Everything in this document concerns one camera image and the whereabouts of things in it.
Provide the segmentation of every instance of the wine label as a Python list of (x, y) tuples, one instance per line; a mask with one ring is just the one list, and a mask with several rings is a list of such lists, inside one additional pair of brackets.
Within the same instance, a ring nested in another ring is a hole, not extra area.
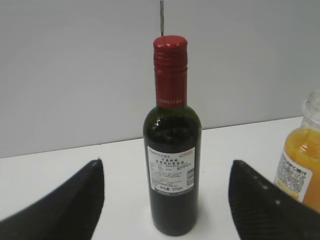
[(147, 147), (151, 188), (159, 194), (178, 196), (193, 189), (195, 148), (165, 153)]
[(302, 202), (306, 195), (312, 171), (292, 161), (285, 151), (282, 152), (274, 184), (282, 191)]

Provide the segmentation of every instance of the dark green glass bottle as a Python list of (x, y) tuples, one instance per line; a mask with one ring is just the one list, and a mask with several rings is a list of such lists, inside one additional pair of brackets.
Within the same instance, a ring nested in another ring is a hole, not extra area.
[(174, 35), (154, 41), (156, 107), (143, 125), (153, 223), (171, 236), (190, 231), (198, 215), (202, 127), (187, 106), (187, 44)]

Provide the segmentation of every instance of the red foil capsule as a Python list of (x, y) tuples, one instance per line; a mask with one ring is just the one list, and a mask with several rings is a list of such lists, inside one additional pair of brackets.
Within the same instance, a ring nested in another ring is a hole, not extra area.
[(182, 36), (158, 37), (153, 42), (156, 103), (165, 109), (187, 105), (187, 40)]

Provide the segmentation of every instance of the white bottle cap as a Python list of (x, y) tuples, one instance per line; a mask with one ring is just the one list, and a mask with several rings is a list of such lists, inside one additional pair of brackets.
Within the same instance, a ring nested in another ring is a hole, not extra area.
[(302, 106), (302, 112), (309, 121), (320, 125), (320, 88), (309, 94)]

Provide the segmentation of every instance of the orange juice bottle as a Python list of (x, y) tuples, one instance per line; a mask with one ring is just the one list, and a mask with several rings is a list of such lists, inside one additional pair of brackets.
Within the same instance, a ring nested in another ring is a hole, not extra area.
[(274, 184), (320, 213), (320, 89), (304, 102), (301, 127), (287, 137)]

